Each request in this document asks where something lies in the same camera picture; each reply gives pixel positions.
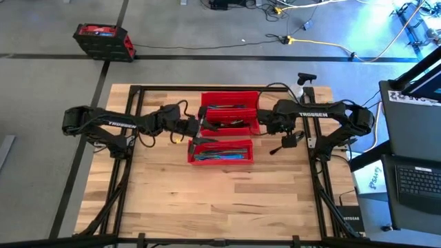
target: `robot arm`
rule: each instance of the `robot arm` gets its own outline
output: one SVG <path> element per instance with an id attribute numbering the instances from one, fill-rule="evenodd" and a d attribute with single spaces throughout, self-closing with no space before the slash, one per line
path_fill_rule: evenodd
<path id="1" fill-rule="evenodd" d="M 329 161 L 332 149 L 344 143 L 352 136 L 364 136 L 371 132 L 373 114 L 367 108 L 359 105 L 336 103 L 296 103 L 282 99 L 275 104 L 273 110 L 258 110 L 258 122 L 267 126 L 268 134 L 285 132 L 282 137 L 282 147 L 297 146 L 297 138 L 292 134 L 297 117 L 333 118 L 341 126 L 328 136 L 317 138 L 314 156 Z"/>
<path id="2" fill-rule="evenodd" d="M 125 159 L 131 154 L 132 150 L 129 148 L 134 145 L 134 140 L 139 134 L 155 137 L 165 130 L 171 132 L 170 139 L 173 133 L 197 138 L 200 125 L 205 122 L 196 120 L 195 116 L 187 116 L 188 119 L 181 119 L 178 104 L 161 106 L 159 110 L 145 116 L 132 116 L 99 107 L 80 106 L 65 111 L 62 130 L 67 136 L 85 134 L 89 143 L 105 145 L 110 150 L 112 158 Z M 101 128 L 102 125 L 128 128 L 137 132 L 128 137 L 122 134 L 113 135 Z M 214 141 L 205 139 L 199 143 Z"/>

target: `red tool box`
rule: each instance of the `red tool box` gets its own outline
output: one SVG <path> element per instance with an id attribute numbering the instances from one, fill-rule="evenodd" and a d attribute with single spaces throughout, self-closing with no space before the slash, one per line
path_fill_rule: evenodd
<path id="1" fill-rule="evenodd" d="M 83 51 L 95 60 L 132 62 L 136 50 L 127 31 L 115 25 L 78 24 L 74 33 Z"/>
<path id="2" fill-rule="evenodd" d="M 203 136 L 244 136 L 259 134 L 256 108 L 258 92 L 207 92 L 202 93 L 201 106 L 207 106 L 206 120 L 228 124 L 243 121 L 246 127 L 223 127 L 217 132 L 201 130 Z"/>
<path id="3" fill-rule="evenodd" d="M 192 141 L 188 141 L 188 147 L 192 144 Z M 226 151 L 232 149 L 246 149 L 245 153 L 241 153 L 244 159 L 214 159 L 198 161 L 195 159 L 195 155 L 201 155 L 206 151 Z M 253 143 L 251 140 L 243 141 L 218 141 L 215 143 L 205 143 L 197 145 L 194 148 L 193 154 L 187 155 L 187 161 L 192 165 L 249 165 L 254 163 L 253 159 Z"/>

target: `gray floor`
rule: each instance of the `gray floor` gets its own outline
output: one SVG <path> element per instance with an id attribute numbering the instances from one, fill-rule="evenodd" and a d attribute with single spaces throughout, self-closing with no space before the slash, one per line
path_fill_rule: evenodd
<path id="1" fill-rule="evenodd" d="M 0 4 L 0 53 L 82 54 L 72 38 L 78 23 L 115 23 L 119 0 L 6 0 Z M 311 3 L 298 0 L 298 4 Z M 311 16 L 312 9 L 292 10 L 290 29 Z M 356 1 L 320 6 L 314 27 L 299 31 L 298 39 L 344 44 L 359 56 L 376 56 L 400 30 L 390 8 Z M 369 17 L 373 23 L 367 23 Z M 266 40 L 265 34 L 285 34 L 286 19 L 265 21 L 258 10 L 215 12 L 198 1 L 131 0 L 123 23 L 134 43 L 161 46 L 217 46 Z M 402 35 L 385 56 L 415 57 Z M 288 56 L 346 56 L 339 48 L 278 43 L 219 50 L 153 50 L 139 54 L 243 54 Z M 136 61 L 111 63 L 99 105 L 104 106 L 113 83 L 222 83 L 268 84 L 296 81 L 298 72 L 318 75 L 315 85 L 333 88 L 335 99 L 364 103 L 378 90 L 378 81 L 394 79 L 411 63 L 331 63 L 269 61 Z M 70 170 L 77 140 L 61 133 L 64 110 L 90 104 L 102 62 L 85 60 L 0 59 L 0 139 L 17 139 L 0 171 L 0 242 L 47 238 Z M 380 141 L 387 139 L 380 119 Z M 373 136 L 360 138 L 354 150 L 372 144 Z M 86 150 L 61 230 L 72 233 L 92 157 Z M 415 231 L 381 232 L 390 222 L 387 204 L 360 200 L 367 234 L 374 240 L 439 246 L 441 236 Z"/>

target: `wooden tabletop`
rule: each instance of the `wooden tabletop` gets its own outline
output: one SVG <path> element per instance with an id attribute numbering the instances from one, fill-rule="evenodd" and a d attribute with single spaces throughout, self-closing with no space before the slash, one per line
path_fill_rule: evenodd
<path id="1" fill-rule="evenodd" d="M 128 84 L 113 85 L 107 110 L 124 112 L 129 88 Z M 332 100 L 329 87 L 314 89 L 318 103 Z M 182 99 L 189 102 L 187 112 L 196 114 L 200 97 L 201 92 L 146 92 L 141 114 Z M 286 98 L 287 93 L 264 93 L 260 108 L 270 110 L 278 99 Z M 324 135 L 338 128 L 338 123 L 328 118 L 322 118 L 320 123 Z M 119 133 L 119 128 L 106 129 Z M 303 130 L 301 118 L 296 121 L 296 130 Z M 296 148 L 281 149 L 271 156 L 269 151 L 280 146 L 282 134 L 254 136 L 253 165 L 197 167 L 187 163 L 188 138 L 173 145 L 169 135 L 162 133 L 157 137 L 153 148 L 136 142 L 121 237 L 137 237 L 144 232 L 149 238 L 282 240 L 299 235 L 302 240 L 320 240 L 305 139 Z M 147 136 L 143 140 L 151 142 Z M 343 152 L 334 154 L 345 157 Z M 112 166 L 107 150 L 95 154 L 75 232 L 85 229 L 103 206 Z M 338 201 L 339 194 L 353 189 L 351 173 L 339 158 L 329 161 L 329 171 Z M 342 198 L 345 205 L 357 205 L 354 193 Z M 329 212 L 324 208 L 330 236 Z"/>

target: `red toolbox tray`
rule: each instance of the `red toolbox tray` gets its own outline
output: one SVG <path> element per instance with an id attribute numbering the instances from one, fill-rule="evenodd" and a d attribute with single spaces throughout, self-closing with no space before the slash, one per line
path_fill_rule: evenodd
<path id="1" fill-rule="evenodd" d="M 258 108 L 258 92 L 206 92 L 201 95 L 201 106 L 210 105 L 244 105 L 247 109 Z M 230 110 L 243 110 L 243 108 L 233 108 Z"/>
<path id="2" fill-rule="evenodd" d="M 217 132 L 201 128 L 202 136 L 244 136 L 260 133 L 260 125 L 254 109 L 213 110 L 207 111 L 206 120 L 209 123 L 229 123 L 244 120 L 249 127 L 219 128 Z"/>
<path id="3" fill-rule="evenodd" d="M 188 148 L 192 144 L 192 140 L 188 141 Z M 245 159 L 237 159 L 237 160 L 206 160 L 206 161 L 196 161 L 194 158 L 195 154 L 200 154 L 203 151 L 207 150 L 230 150 L 230 149 L 246 149 L 247 153 L 245 155 Z M 202 145 L 197 145 L 194 148 L 194 154 L 187 155 L 188 163 L 192 165 L 249 165 L 254 163 L 253 159 L 253 143 L 251 140 L 242 140 L 242 141 L 218 141 L 215 143 L 206 143 Z"/>

